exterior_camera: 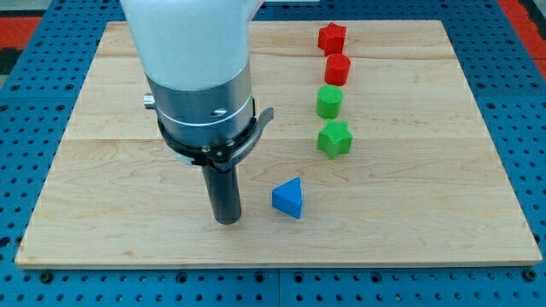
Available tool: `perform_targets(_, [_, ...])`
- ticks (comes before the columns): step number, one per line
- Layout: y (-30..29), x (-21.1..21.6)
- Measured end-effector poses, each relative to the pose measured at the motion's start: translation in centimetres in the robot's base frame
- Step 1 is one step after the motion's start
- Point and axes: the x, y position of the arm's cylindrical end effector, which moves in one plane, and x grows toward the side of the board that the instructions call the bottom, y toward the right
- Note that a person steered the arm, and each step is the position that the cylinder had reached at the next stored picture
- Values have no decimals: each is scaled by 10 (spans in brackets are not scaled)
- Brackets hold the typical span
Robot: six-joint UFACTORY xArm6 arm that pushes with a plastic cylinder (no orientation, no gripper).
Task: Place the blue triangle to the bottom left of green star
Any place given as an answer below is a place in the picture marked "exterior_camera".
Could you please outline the black clamp ring mount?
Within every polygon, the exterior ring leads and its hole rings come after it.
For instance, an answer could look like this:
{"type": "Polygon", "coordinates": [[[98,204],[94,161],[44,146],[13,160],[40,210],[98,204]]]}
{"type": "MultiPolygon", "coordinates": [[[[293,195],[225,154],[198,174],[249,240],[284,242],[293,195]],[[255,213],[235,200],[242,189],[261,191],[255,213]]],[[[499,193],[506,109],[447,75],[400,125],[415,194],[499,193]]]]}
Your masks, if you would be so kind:
{"type": "Polygon", "coordinates": [[[163,97],[156,102],[156,113],[174,157],[219,171],[243,161],[275,117],[272,107],[257,115],[252,97],[163,97]]]}

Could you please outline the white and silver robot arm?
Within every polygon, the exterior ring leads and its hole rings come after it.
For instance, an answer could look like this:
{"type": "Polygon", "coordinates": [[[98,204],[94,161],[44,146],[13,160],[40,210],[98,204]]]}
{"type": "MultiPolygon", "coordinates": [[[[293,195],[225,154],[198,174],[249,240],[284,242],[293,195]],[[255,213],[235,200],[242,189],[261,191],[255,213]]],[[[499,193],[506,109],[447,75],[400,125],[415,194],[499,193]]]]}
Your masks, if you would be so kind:
{"type": "Polygon", "coordinates": [[[149,106],[172,154],[198,165],[214,218],[241,218],[236,166],[273,108],[256,112],[248,26],[261,0],[122,0],[151,89],[149,106]]]}

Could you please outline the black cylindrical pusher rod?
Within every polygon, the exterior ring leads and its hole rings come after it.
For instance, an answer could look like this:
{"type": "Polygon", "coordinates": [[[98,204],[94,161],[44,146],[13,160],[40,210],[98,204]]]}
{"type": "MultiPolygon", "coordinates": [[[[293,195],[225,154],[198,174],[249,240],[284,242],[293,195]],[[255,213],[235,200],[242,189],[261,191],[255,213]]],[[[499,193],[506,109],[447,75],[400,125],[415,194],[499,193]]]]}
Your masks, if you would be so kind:
{"type": "Polygon", "coordinates": [[[230,225],[241,218],[241,199],[236,168],[219,171],[211,166],[201,168],[215,220],[230,225]]]}

